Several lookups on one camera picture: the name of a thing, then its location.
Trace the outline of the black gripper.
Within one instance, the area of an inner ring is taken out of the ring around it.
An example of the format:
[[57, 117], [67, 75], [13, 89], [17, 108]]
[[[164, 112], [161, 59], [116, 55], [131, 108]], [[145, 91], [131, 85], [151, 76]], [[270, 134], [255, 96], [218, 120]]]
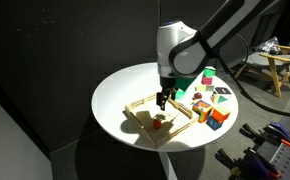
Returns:
[[175, 79], [161, 77], [160, 85], [162, 87], [162, 92], [156, 94], [156, 104], [161, 110], [165, 110], [166, 97], [171, 97], [173, 100], [176, 98], [177, 89], [175, 88]]

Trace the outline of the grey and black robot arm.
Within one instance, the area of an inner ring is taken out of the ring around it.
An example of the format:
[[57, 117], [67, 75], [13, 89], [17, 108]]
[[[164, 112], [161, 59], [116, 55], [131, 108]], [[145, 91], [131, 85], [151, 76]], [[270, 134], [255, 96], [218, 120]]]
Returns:
[[168, 98], [175, 99], [178, 89], [188, 88], [178, 79], [196, 78], [230, 38], [274, 3], [275, 0], [226, 0], [199, 30], [182, 21], [161, 25], [157, 32], [157, 67], [162, 90], [156, 97], [160, 109], [165, 110]]

